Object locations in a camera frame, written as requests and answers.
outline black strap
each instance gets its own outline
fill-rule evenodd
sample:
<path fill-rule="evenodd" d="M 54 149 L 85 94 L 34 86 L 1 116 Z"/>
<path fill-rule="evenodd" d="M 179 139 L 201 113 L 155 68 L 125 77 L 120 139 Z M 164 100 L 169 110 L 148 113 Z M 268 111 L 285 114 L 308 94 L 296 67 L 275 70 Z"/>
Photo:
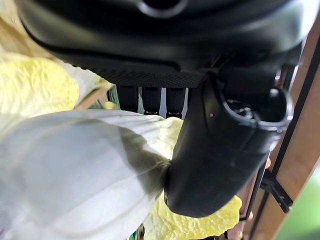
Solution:
<path fill-rule="evenodd" d="M 166 89 L 166 117 L 182 118 L 182 110 L 185 104 L 185 88 Z"/>
<path fill-rule="evenodd" d="M 142 87 L 144 115 L 159 115 L 161 87 Z"/>
<path fill-rule="evenodd" d="M 136 86 L 116 86 L 121 110 L 137 113 L 139 92 Z"/>
<path fill-rule="evenodd" d="M 192 98 L 192 93 L 195 89 L 194 88 L 188 88 L 188 107 L 190 105 L 190 101 L 191 101 L 191 98 Z"/>

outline metal rod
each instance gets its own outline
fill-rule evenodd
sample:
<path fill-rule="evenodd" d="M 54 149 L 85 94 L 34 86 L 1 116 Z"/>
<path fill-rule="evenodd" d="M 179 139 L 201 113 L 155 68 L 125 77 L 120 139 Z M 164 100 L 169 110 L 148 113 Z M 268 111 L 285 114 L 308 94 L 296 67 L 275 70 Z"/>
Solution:
<path fill-rule="evenodd" d="M 255 232 L 256 232 L 259 220 L 261 218 L 262 212 L 264 211 L 265 205 L 267 203 L 268 197 L 269 197 L 269 193 L 265 191 L 264 195 L 262 197 L 262 200 L 261 200 L 261 204 L 260 204 L 259 210 L 256 213 L 255 220 L 253 222 L 253 225 L 252 225 L 248 240 L 253 240 L 253 237 L 255 235 Z"/>
<path fill-rule="evenodd" d="M 254 203 L 255 203 L 255 200 L 256 200 L 256 197 L 257 197 L 257 193 L 258 193 L 258 190 L 259 190 L 259 187 L 260 187 L 260 184 L 262 182 L 262 178 L 264 176 L 264 173 L 265 173 L 265 169 L 266 169 L 266 164 L 267 162 L 265 162 L 265 164 L 263 164 L 260 169 L 258 170 L 258 173 L 256 175 L 256 179 L 255 179 L 255 183 L 254 183 L 254 187 L 253 187 L 253 191 L 252 191 L 252 195 L 251 195 L 251 199 L 250 199 L 250 202 L 249 202 L 249 206 L 248 206 L 248 209 L 246 211 L 246 214 L 245 214 L 245 217 L 241 217 L 240 218 L 240 221 L 246 221 L 248 220 L 249 216 L 250 216 L 250 212 L 254 206 Z"/>

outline wooden board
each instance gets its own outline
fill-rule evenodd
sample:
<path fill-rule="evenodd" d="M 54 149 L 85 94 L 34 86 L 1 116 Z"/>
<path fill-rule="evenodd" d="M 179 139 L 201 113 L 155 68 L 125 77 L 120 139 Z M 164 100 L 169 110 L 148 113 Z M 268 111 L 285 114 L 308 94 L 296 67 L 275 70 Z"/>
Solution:
<path fill-rule="evenodd" d="M 304 63 L 299 68 L 293 88 L 292 98 L 296 103 L 306 78 L 311 59 L 320 33 L 320 18 L 307 39 L 304 49 Z M 312 174 L 320 156 L 320 68 L 310 89 L 308 98 L 301 112 L 299 121 L 283 158 L 282 165 L 277 175 L 277 180 L 282 184 L 293 201 L 296 201 Z M 280 144 L 273 151 L 271 161 L 276 160 Z M 257 213 L 263 191 L 256 198 L 253 214 Z M 282 212 L 277 202 L 270 196 L 265 205 L 261 219 L 258 223 L 253 240 L 272 240 L 284 222 L 286 215 Z M 247 236 L 252 223 L 248 223 L 244 230 Z"/>

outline black plastic part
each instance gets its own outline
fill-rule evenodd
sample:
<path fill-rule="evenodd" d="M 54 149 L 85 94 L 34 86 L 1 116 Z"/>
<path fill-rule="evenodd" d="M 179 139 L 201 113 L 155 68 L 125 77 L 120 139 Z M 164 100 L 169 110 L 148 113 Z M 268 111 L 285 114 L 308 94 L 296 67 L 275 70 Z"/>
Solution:
<path fill-rule="evenodd" d="M 185 88 L 167 88 L 166 89 L 166 117 L 182 118 L 182 110 L 185 104 Z"/>
<path fill-rule="evenodd" d="M 217 79 L 209 74 L 193 93 L 165 185 L 174 213 L 206 217 L 223 207 L 253 176 L 288 126 L 293 106 L 288 95 L 272 105 L 278 122 L 264 113 L 246 118 L 230 109 Z"/>
<path fill-rule="evenodd" d="M 144 115 L 159 115 L 161 104 L 160 87 L 142 87 Z"/>
<path fill-rule="evenodd" d="M 116 86 L 121 110 L 138 112 L 139 92 L 134 86 Z"/>
<path fill-rule="evenodd" d="M 290 211 L 294 202 L 269 170 L 265 171 L 260 188 L 273 195 L 285 214 Z"/>

